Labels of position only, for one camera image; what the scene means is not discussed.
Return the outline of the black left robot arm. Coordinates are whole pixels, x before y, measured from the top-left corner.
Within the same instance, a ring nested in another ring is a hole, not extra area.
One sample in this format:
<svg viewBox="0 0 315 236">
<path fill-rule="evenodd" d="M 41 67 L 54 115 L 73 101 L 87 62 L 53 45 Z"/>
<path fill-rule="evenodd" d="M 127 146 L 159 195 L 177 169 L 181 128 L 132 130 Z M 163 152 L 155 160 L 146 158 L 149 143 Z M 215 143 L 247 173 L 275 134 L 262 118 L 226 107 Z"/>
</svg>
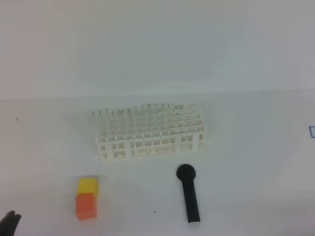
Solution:
<svg viewBox="0 0 315 236">
<path fill-rule="evenodd" d="M 9 211 L 0 221 L 0 236 L 14 236 L 21 218 L 15 211 Z"/>
</svg>

